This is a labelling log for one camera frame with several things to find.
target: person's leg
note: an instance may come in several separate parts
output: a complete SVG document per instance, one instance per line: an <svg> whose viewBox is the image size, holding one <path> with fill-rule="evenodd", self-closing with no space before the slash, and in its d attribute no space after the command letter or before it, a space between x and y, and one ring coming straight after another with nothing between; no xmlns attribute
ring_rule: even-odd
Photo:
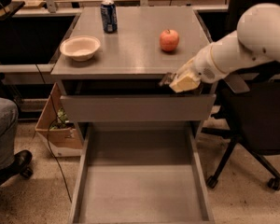
<svg viewBox="0 0 280 224"><path fill-rule="evenodd" d="M11 165L17 130L18 108L8 99L0 98L0 170Z"/></svg>

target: blue can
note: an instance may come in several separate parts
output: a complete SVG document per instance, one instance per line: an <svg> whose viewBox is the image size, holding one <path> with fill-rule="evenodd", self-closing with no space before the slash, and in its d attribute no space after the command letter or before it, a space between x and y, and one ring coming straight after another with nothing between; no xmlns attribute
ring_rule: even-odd
<svg viewBox="0 0 280 224"><path fill-rule="evenodd" d="M103 29L106 33L114 33L118 30L116 6L112 0L104 0L101 4Z"/></svg>

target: concrete floor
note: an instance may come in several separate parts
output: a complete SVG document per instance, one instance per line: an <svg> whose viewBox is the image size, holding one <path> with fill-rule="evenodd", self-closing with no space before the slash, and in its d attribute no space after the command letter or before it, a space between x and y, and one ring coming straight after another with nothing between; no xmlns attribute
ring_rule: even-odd
<svg viewBox="0 0 280 224"><path fill-rule="evenodd" d="M206 122L208 126L224 123ZM0 223L2 224L64 224L71 203L60 169L38 135L36 122L20 122L15 151L29 149L34 158L33 176L29 180L17 175L0 187ZM205 178L217 168L227 141L201 134L198 149ZM269 157L280 171L280 156ZM72 195L79 157L59 158L70 194ZM210 206L217 224L280 223L280 191L266 187L271 175L242 147L231 155L217 186L208 189Z"/></svg>

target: open drawer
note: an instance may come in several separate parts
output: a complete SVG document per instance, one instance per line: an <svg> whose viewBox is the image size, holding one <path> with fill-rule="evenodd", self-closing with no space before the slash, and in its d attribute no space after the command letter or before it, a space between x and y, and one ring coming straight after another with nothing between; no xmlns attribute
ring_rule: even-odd
<svg viewBox="0 0 280 224"><path fill-rule="evenodd" d="M176 94L156 80L102 80L83 83L61 97L73 122L178 121L208 119L214 94Z"/></svg>
<svg viewBox="0 0 280 224"><path fill-rule="evenodd" d="M191 127L89 127L69 223L215 223Z"/></svg>

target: black chair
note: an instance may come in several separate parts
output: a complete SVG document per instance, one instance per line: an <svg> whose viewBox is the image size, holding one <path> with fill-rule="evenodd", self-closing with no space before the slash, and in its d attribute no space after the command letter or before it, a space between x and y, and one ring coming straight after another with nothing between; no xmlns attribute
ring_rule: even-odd
<svg viewBox="0 0 280 224"><path fill-rule="evenodd" d="M236 28L240 16L249 7L264 2L280 5L280 0L230 0L226 22L227 32ZM274 176L268 182L268 187L280 190L280 174L264 158L269 155L280 155L280 80L271 80L273 75L280 73L280 63L267 63L240 72L251 71L258 72L259 75L247 83L250 91L234 93L223 81L220 81L217 86L217 101L220 109L213 117L225 119L230 129L203 128L202 132L230 138L231 141L215 174L206 181L210 188L216 186L217 179L234 147L241 144Z"/></svg>

